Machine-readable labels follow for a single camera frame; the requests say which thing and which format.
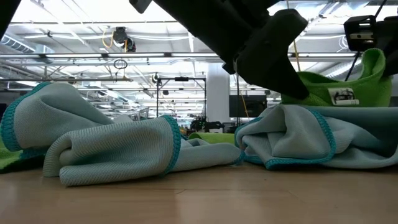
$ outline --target wooden surface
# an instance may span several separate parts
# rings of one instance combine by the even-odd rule
[[[41,170],[0,175],[0,223],[397,223],[397,169],[214,167],[65,188]]]

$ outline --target towel fold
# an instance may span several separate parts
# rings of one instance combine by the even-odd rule
[[[171,116],[114,122],[62,83],[40,84],[13,102],[1,128],[9,151],[0,151],[0,169],[45,154],[44,176],[59,176],[66,186],[230,165],[244,157],[232,144],[181,140]]]
[[[398,163],[398,108],[279,105],[236,130],[245,160],[372,169]]]

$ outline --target teal stitched edge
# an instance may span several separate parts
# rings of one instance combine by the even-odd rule
[[[242,128],[246,127],[246,126],[249,125],[249,124],[252,124],[252,123],[255,123],[255,122],[261,120],[262,118],[263,118],[263,117],[254,118],[253,120],[247,122],[246,124],[244,124],[244,125],[242,125],[242,126],[236,128],[235,133],[234,133],[234,141],[235,141],[235,146],[236,146],[236,147],[239,147],[238,140],[236,140],[236,136],[238,136],[238,135],[237,135],[238,131],[240,131]]]
[[[18,98],[16,101],[12,102],[6,111],[4,112],[4,115],[2,117],[2,123],[0,127],[0,132],[1,132],[1,137],[4,143],[4,146],[10,150],[11,152],[23,150],[21,146],[18,144],[17,137],[15,135],[15,130],[14,130],[14,115],[17,106],[19,103],[27,98],[28,96],[33,95],[34,93],[37,93],[39,90],[41,90],[43,87],[49,85],[51,83],[46,82],[46,83],[41,83],[37,85],[31,92],[28,94],[21,96]]]
[[[161,174],[161,175],[166,175],[174,168],[175,163],[177,162],[178,159],[178,155],[180,154],[181,133],[180,133],[180,128],[173,117],[169,115],[163,115],[161,117],[164,118],[167,122],[169,122],[170,127],[172,128],[173,142],[174,142],[172,159],[170,160],[170,163],[167,166],[166,170]]]
[[[322,128],[323,133],[325,134],[329,145],[330,152],[329,154],[321,159],[271,159],[266,162],[266,168],[269,170],[275,169],[279,165],[291,165],[291,164],[321,164],[324,162],[330,161],[336,152],[336,141],[333,133],[329,127],[329,124],[324,119],[324,117],[318,113],[317,111],[309,110],[314,117],[319,122],[320,127]]]
[[[258,156],[246,156],[244,160],[257,165],[264,165],[264,162]]]
[[[246,153],[244,151],[241,151],[241,154],[239,155],[239,157],[237,159],[235,159],[233,162],[230,162],[229,164],[227,164],[227,166],[240,164],[243,161],[243,159],[245,158],[245,156],[246,156]]]

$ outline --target white pillar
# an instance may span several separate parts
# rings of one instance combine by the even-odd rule
[[[229,118],[229,77],[222,63],[210,63],[207,73],[208,121],[231,122]],[[222,130],[211,130],[221,133]]]

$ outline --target ceiling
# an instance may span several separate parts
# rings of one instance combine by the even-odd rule
[[[297,37],[299,53],[344,53],[350,52],[344,38],[343,23],[351,16],[374,14],[381,1],[290,1],[290,8],[309,21],[305,31]],[[285,1],[278,2],[269,8],[275,12],[286,9]],[[383,7],[378,20],[386,16],[396,16],[396,1],[388,1]],[[35,53],[119,53],[123,49],[111,44],[109,36],[115,27],[124,26],[127,34],[134,39],[137,52],[185,52],[212,53],[200,40],[191,36],[188,30],[168,15],[156,3],[152,2],[145,13],[139,14],[128,0],[22,0],[10,23],[6,35],[23,46],[33,49]],[[2,54],[20,54],[21,49],[0,44]],[[294,52],[293,45],[289,52]],[[8,64],[2,64],[2,78],[47,78],[62,79],[77,77],[85,79],[100,78],[100,82],[78,82],[79,89],[90,88],[155,88],[152,77],[157,74],[162,78],[190,77],[205,78],[212,71],[209,63],[222,61],[217,57],[180,57],[180,58],[125,58],[129,66],[118,72],[113,66],[114,60],[98,58],[53,58],[51,66],[34,59],[3,58]],[[10,72],[10,66],[20,66],[33,74]],[[298,70],[292,58],[292,65]],[[330,60],[302,60],[300,69],[317,72],[332,78],[343,78],[348,71],[350,61],[330,58]],[[354,70],[358,76],[360,67]],[[122,81],[122,77],[131,82]],[[231,94],[236,94],[236,79],[230,78]],[[36,82],[14,82],[13,88],[31,88]],[[204,105],[203,81],[175,82],[169,81],[164,88],[190,88],[184,91],[161,92],[163,103],[160,114],[172,113],[191,119],[189,114],[200,114]],[[239,79],[240,88],[257,88]],[[94,90],[82,90],[81,94],[109,116],[133,113],[149,107],[150,116],[155,116],[155,91],[104,91],[99,94]],[[264,94],[264,89],[246,90],[244,94]],[[272,95],[278,101],[278,94]]]

